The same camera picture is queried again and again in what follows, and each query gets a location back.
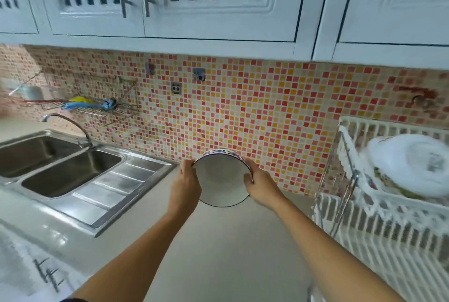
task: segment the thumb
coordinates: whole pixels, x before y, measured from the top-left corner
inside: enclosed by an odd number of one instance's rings
[[[248,190],[253,184],[252,179],[251,179],[251,175],[249,173],[245,173],[243,175],[243,182],[246,186],[246,189]]]

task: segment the faucet spout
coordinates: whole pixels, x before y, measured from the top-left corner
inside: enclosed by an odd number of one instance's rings
[[[57,117],[59,117],[59,118],[61,118],[61,119],[64,119],[64,120],[66,120],[66,121],[68,121],[68,122],[74,124],[74,125],[75,125],[76,127],[78,127],[79,129],[81,129],[81,131],[85,134],[85,136],[86,136],[86,141],[87,141],[87,143],[86,143],[85,145],[80,144],[81,147],[84,148],[84,147],[92,147],[92,146],[93,146],[93,144],[92,144],[92,139],[90,138],[89,134],[87,134],[86,130],[85,130],[83,127],[81,127],[78,123],[76,123],[75,121],[73,121],[72,119],[70,119],[70,118],[68,118],[68,117],[66,117],[66,116],[64,116],[64,115],[56,114],[56,113],[47,114],[47,115],[45,115],[45,116],[42,118],[42,122],[47,122],[48,118],[51,117],[51,116],[57,116]]]

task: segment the double sink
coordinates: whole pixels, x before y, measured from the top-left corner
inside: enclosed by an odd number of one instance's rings
[[[75,137],[53,130],[0,143],[0,189],[93,236],[174,167],[121,147],[80,148]]]

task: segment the backsplash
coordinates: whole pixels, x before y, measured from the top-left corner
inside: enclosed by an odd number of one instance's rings
[[[156,66],[154,76],[145,62]],[[194,67],[206,69],[205,82],[193,80]],[[137,82],[140,112],[133,118],[104,127],[95,117],[64,112],[93,138],[175,161],[233,148],[270,171],[282,189],[306,195],[318,189],[341,115],[449,128],[448,72],[0,45],[0,78],[25,80],[40,71],[62,88],[82,73]],[[171,94],[171,81],[182,83],[181,95]],[[423,112],[411,103],[419,93],[400,86],[435,89],[438,107]],[[6,96],[4,115],[44,114]]]

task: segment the bowl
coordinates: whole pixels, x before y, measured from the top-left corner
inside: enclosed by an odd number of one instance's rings
[[[251,171],[245,159],[235,151],[227,148],[210,150],[199,157],[193,167],[203,189],[200,197],[203,203],[230,207],[249,196],[243,176],[251,175]]]
[[[359,155],[384,191],[413,199],[449,195],[449,147],[439,140],[419,134],[377,137]]]

